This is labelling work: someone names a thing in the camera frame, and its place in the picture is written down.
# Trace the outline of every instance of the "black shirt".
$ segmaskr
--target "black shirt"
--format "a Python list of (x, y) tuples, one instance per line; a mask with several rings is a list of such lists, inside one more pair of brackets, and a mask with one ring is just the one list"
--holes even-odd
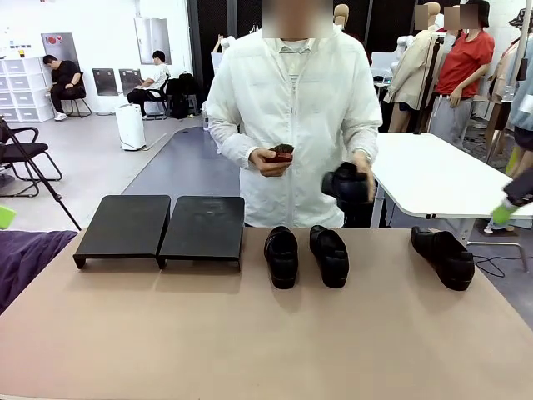
[[(58, 69), (52, 71), (52, 82), (58, 85), (66, 86), (72, 82), (74, 75), (81, 73), (80, 68), (72, 61), (61, 61)], [(76, 87), (82, 85), (82, 79), (75, 85)]]

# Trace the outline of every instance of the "black leather shoe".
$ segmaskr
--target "black leather shoe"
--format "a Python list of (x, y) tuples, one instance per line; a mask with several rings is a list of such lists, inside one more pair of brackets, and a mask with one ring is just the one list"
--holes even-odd
[(294, 286), (298, 274), (298, 242), (287, 227), (276, 227), (265, 242), (272, 284), (278, 289)]
[(329, 288), (342, 288), (350, 271), (346, 245), (337, 232), (320, 225), (311, 228), (310, 236), (309, 246), (318, 261), (322, 281)]
[(474, 256), (450, 232), (413, 227), (411, 242), (447, 288), (457, 291), (468, 288), (476, 270)]
[(342, 211), (357, 204), (368, 203), (366, 174), (359, 173), (355, 164), (344, 162), (335, 172), (322, 179), (322, 193), (332, 196)]

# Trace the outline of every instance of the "person in black shirt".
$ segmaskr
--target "person in black shirt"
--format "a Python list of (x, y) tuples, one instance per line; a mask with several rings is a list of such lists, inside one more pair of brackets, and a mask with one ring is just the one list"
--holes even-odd
[(52, 69), (52, 87), (49, 88), (52, 104), (57, 111), (56, 121), (67, 118), (63, 111), (62, 100), (74, 100), (84, 98), (85, 87), (83, 86), (82, 73), (76, 63), (72, 61), (58, 60), (54, 56), (44, 56), (44, 65)]

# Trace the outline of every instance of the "purple fabric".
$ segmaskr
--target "purple fabric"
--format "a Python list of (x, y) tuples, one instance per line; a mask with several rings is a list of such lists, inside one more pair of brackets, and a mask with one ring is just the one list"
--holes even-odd
[(0, 314), (76, 235), (0, 230)]

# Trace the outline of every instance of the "man in white jacket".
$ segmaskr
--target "man in white jacket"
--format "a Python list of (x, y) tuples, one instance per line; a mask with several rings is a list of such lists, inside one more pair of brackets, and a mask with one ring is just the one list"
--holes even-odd
[[(247, 224), (339, 228), (344, 214), (321, 193), (321, 180), (346, 149), (374, 196), (382, 120), (368, 59), (356, 39), (333, 28), (331, 15), (331, 34), (308, 38), (319, 2), (271, 3), (279, 35), (288, 39), (264, 38), (261, 30), (232, 44), (207, 99), (209, 129), (241, 167)], [(268, 163), (276, 156), (268, 149), (282, 143), (294, 147), (293, 161)]]

